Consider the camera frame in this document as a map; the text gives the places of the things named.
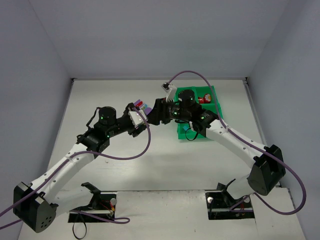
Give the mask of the red white printed lego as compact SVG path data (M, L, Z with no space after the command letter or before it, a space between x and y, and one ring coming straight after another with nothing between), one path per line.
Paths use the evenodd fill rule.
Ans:
M206 93L202 99L204 104L210 104L212 101L211 95L209 93Z

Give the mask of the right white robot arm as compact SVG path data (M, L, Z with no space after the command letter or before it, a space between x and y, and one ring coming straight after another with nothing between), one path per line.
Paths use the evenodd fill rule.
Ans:
M171 120L188 123L197 134L218 142L243 160L250 168L250 173L232 180L222 189L233 199L253 193L268 195L286 174L285 168L273 159L283 160L280 148L276 145L267 147L242 134L235 137L237 132L228 128L216 113L197 103L191 90L183 90L178 95L178 102L157 98L147 115L148 123L155 126L168 124Z

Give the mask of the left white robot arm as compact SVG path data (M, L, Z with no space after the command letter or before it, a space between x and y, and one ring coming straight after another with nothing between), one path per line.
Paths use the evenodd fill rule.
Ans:
M126 106L118 118L113 107L97 107L98 121L77 136L71 150L52 168L29 184L19 183L13 191L13 213L34 232L41 233L54 219L71 210L101 202L101 191L89 182L68 192L62 188L86 165L109 146L110 138L127 132L136 137L145 129L151 108L140 109L133 103Z

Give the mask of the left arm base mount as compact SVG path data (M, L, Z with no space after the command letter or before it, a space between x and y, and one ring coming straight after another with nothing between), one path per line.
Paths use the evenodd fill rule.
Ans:
M101 192L100 200L94 206L90 203L86 206L79 206L75 208L75 211L81 211L87 214L94 215L99 218L106 220L113 220L115 218L116 211L116 201L117 193L116 192ZM78 214L77 212L69 212L68 223L105 223L100 219L93 218L85 214Z

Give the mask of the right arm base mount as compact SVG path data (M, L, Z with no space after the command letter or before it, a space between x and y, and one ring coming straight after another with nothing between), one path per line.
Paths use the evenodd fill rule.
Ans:
M207 216L211 221L254 219L250 197L233 200L220 191L206 191Z

